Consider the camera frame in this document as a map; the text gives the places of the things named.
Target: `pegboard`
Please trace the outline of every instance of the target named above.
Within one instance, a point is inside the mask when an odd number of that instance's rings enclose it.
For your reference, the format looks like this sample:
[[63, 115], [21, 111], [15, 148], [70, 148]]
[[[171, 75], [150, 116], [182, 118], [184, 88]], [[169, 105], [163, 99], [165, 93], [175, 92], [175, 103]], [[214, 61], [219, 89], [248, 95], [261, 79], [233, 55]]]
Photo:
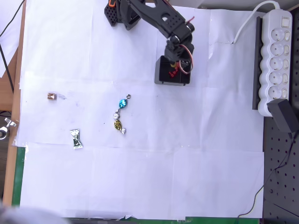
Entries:
[[299, 218], [288, 211], [268, 202], [264, 202], [263, 224], [297, 224]]
[[[299, 118], [299, 8], [293, 10], [289, 101]], [[280, 132], [273, 118], [264, 119], [264, 177], [289, 152], [291, 139]], [[288, 164], [273, 172], [264, 186], [264, 223], [299, 223], [299, 137], [295, 139]]]

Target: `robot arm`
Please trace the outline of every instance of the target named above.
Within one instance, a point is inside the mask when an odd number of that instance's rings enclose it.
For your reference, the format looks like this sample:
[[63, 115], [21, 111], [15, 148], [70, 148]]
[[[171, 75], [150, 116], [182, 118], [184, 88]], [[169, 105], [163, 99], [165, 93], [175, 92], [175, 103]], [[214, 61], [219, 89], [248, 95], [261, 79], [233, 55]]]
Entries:
[[167, 39], [163, 62], [167, 60], [172, 65], [167, 75], [179, 64], [180, 68], [186, 71], [185, 74], [190, 76], [194, 26], [186, 22], [166, 0], [154, 0], [154, 3], [155, 7], [149, 7], [145, 5], [145, 0], [109, 0], [104, 11], [111, 26], [120, 22], [130, 30], [142, 18], [156, 27]]

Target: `wooden edge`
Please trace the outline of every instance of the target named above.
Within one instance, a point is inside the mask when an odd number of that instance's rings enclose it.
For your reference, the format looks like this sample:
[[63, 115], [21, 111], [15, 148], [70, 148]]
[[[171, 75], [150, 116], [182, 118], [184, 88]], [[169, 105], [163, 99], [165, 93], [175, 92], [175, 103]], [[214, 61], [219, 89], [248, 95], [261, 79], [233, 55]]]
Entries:
[[293, 9], [298, 8], [298, 7], [299, 7], [299, 4], [295, 5], [295, 6], [292, 7], [292, 8], [289, 8], [288, 11], [290, 12], [290, 11], [292, 11]]
[[[8, 64], [8, 69], [10, 71], [10, 76], [13, 81], [15, 81], [15, 70], [17, 66], [18, 49], [15, 51], [14, 56]], [[0, 110], [11, 111], [13, 108], [13, 92], [11, 90], [10, 82], [8, 79], [7, 71], [5, 70], [2, 78], [0, 78]]]
[[[19, 88], [19, 82], [21, 76], [21, 63], [22, 63], [22, 53], [23, 53], [25, 11], [26, 11], [26, 1], [24, 1], [23, 9], [22, 9], [20, 40], [19, 40], [17, 66], [15, 72], [15, 81], [14, 81], [15, 88], [14, 88], [14, 97], [13, 97], [13, 108], [12, 108], [12, 115], [11, 115], [12, 121], [16, 122], [17, 124], [20, 122], [21, 90]], [[15, 140], [17, 130], [18, 130], [18, 126], [11, 127], [9, 142], [8, 142], [7, 163], [6, 163], [4, 194], [3, 194], [3, 204], [6, 206], [11, 206], [12, 197], [13, 197], [14, 170], [15, 170], [15, 161], [17, 155], [17, 147], [12, 146], [12, 143]]]

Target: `white wall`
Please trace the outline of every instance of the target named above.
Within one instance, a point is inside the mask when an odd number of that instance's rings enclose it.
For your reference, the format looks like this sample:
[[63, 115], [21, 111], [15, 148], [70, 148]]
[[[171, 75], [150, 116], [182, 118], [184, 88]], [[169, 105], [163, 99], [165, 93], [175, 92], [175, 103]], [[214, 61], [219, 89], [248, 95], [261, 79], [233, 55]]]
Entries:
[[[276, 0], [280, 7], [287, 10], [296, 4], [299, 0]], [[263, 0], [170, 0], [173, 6], [184, 6], [184, 7], [206, 7], [208, 9], [230, 9], [230, 10], [253, 10]], [[260, 8], [259, 11], [268, 12], [273, 9], [272, 4], [267, 4]]]

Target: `power strip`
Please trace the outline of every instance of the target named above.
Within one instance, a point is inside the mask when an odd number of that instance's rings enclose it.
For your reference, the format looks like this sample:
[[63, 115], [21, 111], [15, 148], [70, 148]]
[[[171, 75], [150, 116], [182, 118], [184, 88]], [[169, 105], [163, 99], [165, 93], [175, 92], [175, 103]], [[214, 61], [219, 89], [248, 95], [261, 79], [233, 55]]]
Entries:
[[292, 15], [288, 11], [274, 9], [263, 17], [261, 54], [262, 74], [258, 111], [272, 117], [267, 103], [281, 98], [289, 99], [291, 61]]

